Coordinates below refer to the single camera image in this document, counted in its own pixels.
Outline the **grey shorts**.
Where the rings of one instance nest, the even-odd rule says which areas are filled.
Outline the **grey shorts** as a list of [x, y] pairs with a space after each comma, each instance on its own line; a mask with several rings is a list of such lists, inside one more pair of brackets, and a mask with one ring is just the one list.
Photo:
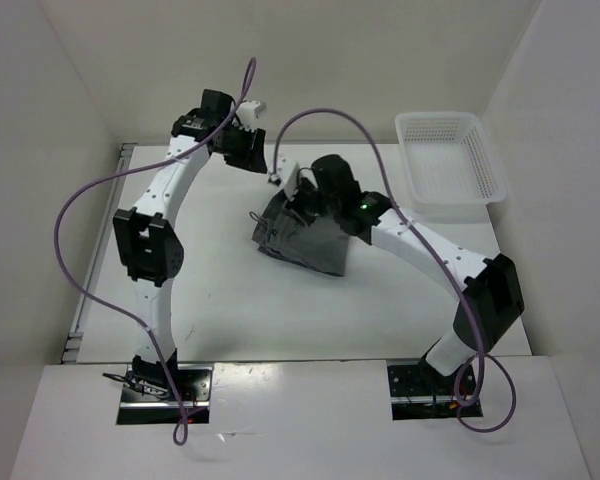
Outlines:
[[350, 236], [330, 218], [301, 220], [278, 192], [261, 214], [249, 212], [256, 223], [251, 239], [257, 251], [275, 260], [332, 277], [344, 277]]

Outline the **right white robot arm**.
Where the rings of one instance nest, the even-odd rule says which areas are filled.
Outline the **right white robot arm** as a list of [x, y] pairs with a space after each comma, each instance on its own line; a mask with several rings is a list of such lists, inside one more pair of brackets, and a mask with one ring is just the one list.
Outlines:
[[418, 378], [426, 391], [444, 391], [465, 362], [490, 352], [523, 313], [520, 282], [509, 257], [488, 258], [417, 225], [389, 197], [362, 190], [342, 157], [314, 161], [311, 178], [289, 160], [274, 171], [302, 221], [328, 218], [343, 233], [406, 261], [457, 297], [452, 326], [421, 359]]

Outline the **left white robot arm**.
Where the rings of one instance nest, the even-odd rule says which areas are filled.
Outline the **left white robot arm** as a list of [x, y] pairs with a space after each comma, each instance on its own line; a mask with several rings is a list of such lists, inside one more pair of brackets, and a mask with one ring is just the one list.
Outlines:
[[184, 247], [175, 233], [179, 209], [194, 179], [212, 154], [229, 166], [265, 174], [266, 132], [255, 126], [266, 111], [261, 101], [235, 103], [223, 92], [206, 89], [201, 104], [173, 124], [165, 158], [141, 197], [113, 216], [118, 254], [133, 283], [135, 314], [146, 338], [132, 360], [132, 378], [165, 400], [180, 385], [177, 348], [171, 328], [175, 277], [184, 263]]

